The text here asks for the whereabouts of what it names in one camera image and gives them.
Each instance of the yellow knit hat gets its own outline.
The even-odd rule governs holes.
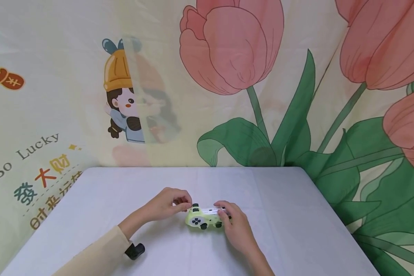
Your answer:
[[[123,49],[116,50],[106,61],[104,67],[104,89],[109,92],[132,86],[126,53]]]

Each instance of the game controller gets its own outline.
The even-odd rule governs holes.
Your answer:
[[[214,225],[216,228],[221,228],[222,220],[218,215],[219,209],[225,211],[224,207],[201,209],[197,203],[193,203],[186,216],[186,224],[188,226],[198,227],[202,230],[206,230],[210,225]]]

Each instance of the table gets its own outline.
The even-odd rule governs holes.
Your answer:
[[[277,276],[379,275],[301,168],[90,168],[2,276],[53,274],[166,186],[200,207],[238,204]],[[222,228],[188,227],[185,215],[142,227],[132,241],[146,253],[113,275],[251,275]]]

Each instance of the backdrop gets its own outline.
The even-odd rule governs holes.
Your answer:
[[[0,0],[0,272],[91,166],[300,166],[414,276],[414,0]]]

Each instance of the tulip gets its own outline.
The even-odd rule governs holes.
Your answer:
[[[353,23],[354,18],[367,0],[336,0],[339,14],[348,22],[348,27]]]
[[[339,5],[340,13],[346,11]],[[352,8],[352,15],[364,1]],[[392,90],[414,81],[414,0],[368,0],[343,42],[340,66],[352,82],[370,90]]]
[[[414,93],[393,104],[383,119],[383,130],[414,166]]]
[[[232,95],[267,77],[283,34],[280,0],[197,0],[180,22],[180,55],[203,88]]]

